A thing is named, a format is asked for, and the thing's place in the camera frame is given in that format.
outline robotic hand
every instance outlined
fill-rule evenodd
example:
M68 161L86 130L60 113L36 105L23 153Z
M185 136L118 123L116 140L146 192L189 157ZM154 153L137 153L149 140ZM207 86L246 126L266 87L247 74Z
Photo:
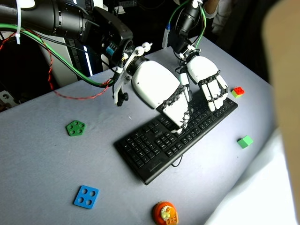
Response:
M151 44L134 48L131 30L117 17L98 7L88 13L77 5L59 0L25 1L30 1L30 8L22 9L23 27L77 39L117 65L113 82L109 84L116 84L113 94L116 105L121 106L128 100L123 86L132 81L141 100L174 122L174 131L181 132L187 126L190 111L184 94L186 86L181 85L168 69L143 56ZM0 3L0 22L16 24L16 8L15 1Z
M185 59L185 65L180 67L180 82L186 87L187 101L192 98L189 90L188 77L203 90L211 111L219 109L228 95L228 85L220 75L220 70L209 59L200 56L200 50L188 39L188 33L195 27L201 13L201 0L191 0L182 11L178 25L170 31L168 42L174 52Z

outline blue toy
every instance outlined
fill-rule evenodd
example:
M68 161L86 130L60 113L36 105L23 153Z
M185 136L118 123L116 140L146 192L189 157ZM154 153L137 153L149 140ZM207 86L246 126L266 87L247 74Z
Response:
M74 205L92 209L100 190L82 185L75 198Z

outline green block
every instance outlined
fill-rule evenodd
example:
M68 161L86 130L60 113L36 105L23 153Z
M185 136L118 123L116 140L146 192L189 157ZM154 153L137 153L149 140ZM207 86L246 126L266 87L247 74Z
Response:
M235 98L239 98L241 97L242 95L238 95L234 90L232 90L232 95L235 97Z
M78 120L74 120L72 123L66 125L67 132L70 136L83 135L85 127L85 124Z
M248 147L249 145L251 145L253 143L253 140L250 136L245 136L242 139L240 139L238 141L238 144L244 149L246 147Z

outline orange round toy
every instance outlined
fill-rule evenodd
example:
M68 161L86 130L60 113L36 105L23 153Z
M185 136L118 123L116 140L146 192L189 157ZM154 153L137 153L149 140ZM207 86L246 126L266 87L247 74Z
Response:
M153 208L153 219L157 225L177 225L179 223L175 206L170 202L159 202Z

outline keyboard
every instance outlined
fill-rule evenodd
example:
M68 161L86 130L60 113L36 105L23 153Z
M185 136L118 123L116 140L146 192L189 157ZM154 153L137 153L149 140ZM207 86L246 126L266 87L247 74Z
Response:
M193 113L187 128L180 134L172 134L175 124L166 116L159 115L114 144L145 185L152 182L238 105L227 98L220 109L211 112L203 94L198 91L193 94L189 107L193 108Z

